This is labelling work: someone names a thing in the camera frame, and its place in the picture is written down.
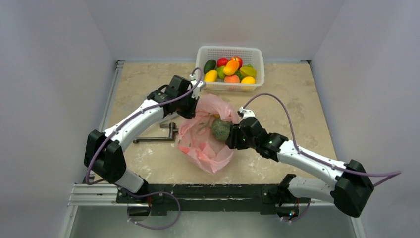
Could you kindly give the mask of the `fake peach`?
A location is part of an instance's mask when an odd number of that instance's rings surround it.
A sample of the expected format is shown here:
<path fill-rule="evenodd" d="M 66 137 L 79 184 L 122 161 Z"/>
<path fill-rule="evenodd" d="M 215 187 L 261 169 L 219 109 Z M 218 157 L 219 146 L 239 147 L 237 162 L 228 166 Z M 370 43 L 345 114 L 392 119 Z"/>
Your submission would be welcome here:
<path fill-rule="evenodd" d="M 226 76 L 224 83 L 240 83 L 240 78 L 237 75 Z"/>

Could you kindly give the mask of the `orange fake mango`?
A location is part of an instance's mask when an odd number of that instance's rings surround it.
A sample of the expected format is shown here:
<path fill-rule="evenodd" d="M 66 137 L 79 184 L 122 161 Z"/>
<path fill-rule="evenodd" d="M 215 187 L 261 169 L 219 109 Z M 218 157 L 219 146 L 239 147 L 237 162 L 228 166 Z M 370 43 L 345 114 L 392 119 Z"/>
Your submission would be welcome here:
<path fill-rule="evenodd" d="M 231 76 L 235 74 L 238 68 L 239 68 L 238 62 L 230 60 L 225 66 L 223 71 L 226 76 Z"/>

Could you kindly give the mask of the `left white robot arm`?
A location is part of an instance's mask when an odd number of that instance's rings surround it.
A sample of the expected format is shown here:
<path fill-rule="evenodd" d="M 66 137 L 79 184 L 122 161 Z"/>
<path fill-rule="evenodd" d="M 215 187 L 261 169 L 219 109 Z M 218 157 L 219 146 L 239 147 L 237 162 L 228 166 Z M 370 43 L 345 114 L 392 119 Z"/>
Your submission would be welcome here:
<path fill-rule="evenodd" d="M 205 85 L 194 76 L 187 80 L 175 75 L 169 84 L 151 92 L 125 119 L 105 131 L 95 129 L 90 132 L 84 158 L 87 173 L 93 171 L 108 183 L 126 189 L 136 203 L 145 201 L 147 182 L 127 168 L 125 150 L 146 129 L 169 114 L 193 118 Z"/>

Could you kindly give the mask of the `green yellow fake starfruit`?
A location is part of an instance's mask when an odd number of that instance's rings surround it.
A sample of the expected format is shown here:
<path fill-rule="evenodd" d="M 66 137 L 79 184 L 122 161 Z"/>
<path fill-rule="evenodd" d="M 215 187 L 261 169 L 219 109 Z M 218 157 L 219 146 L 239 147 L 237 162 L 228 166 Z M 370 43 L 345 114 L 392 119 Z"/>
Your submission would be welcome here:
<path fill-rule="evenodd" d="M 242 66 L 240 68 L 240 73 L 243 77 L 256 77 L 257 71 L 250 66 Z"/>

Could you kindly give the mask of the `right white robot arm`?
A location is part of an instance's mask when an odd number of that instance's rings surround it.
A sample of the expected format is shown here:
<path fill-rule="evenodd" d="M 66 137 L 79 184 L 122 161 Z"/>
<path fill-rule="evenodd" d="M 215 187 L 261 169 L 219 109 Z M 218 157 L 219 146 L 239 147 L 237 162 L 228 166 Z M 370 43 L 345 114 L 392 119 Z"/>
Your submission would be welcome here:
<path fill-rule="evenodd" d="M 357 218 L 374 191 L 360 162 L 345 163 L 306 149 L 298 150 L 286 136 L 268 133 L 255 117 L 232 124 L 225 143 L 230 149 L 254 149 L 263 158 L 292 165 L 315 177 L 284 179 L 278 195 L 285 202 L 295 197 L 314 198 L 333 203 L 344 214 Z"/>

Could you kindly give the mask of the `yellow orange fake fruit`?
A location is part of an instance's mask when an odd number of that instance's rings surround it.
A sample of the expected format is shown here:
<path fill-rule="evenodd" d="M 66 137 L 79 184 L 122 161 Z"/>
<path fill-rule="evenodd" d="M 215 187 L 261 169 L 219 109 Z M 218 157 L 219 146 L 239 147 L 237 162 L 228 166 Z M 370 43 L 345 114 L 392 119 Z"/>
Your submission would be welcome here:
<path fill-rule="evenodd" d="M 256 80 L 254 77 L 247 76 L 241 80 L 241 84 L 256 84 Z"/>

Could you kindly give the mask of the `pink printed plastic bag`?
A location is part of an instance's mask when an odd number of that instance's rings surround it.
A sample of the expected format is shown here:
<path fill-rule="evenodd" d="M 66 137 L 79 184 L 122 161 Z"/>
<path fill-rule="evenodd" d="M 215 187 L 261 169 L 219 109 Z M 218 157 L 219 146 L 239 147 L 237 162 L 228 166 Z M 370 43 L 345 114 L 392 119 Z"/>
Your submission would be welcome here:
<path fill-rule="evenodd" d="M 201 96 L 195 117 L 183 120 L 176 139 L 177 148 L 192 163 L 210 174 L 221 170 L 234 155 L 232 149 L 212 135 L 211 125 L 215 119 L 232 123 L 240 121 L 236 110 L 219 96 Z"/>

